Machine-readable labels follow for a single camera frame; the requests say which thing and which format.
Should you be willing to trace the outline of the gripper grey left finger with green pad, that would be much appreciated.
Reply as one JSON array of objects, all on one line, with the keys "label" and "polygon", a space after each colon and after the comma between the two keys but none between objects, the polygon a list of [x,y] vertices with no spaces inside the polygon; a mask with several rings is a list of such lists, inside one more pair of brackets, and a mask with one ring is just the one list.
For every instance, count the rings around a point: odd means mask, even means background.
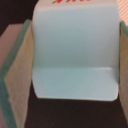
[{"label": "gripper grey left finger with green pad", "polygon": [[0,36],[0,128],[24,128],[33,62],[32,23],[11,24]]}]

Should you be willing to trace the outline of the gripper grey right finger with green pad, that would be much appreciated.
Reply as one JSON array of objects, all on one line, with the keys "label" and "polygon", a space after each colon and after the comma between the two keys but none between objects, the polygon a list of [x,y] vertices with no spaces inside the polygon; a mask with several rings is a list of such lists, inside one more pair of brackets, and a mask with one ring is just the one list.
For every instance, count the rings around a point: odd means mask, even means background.
[{"label": "gripper grey right finger with green pad", "polygon": [[119,97],[128,123],[128,27],[120,24],[120,85]]}]

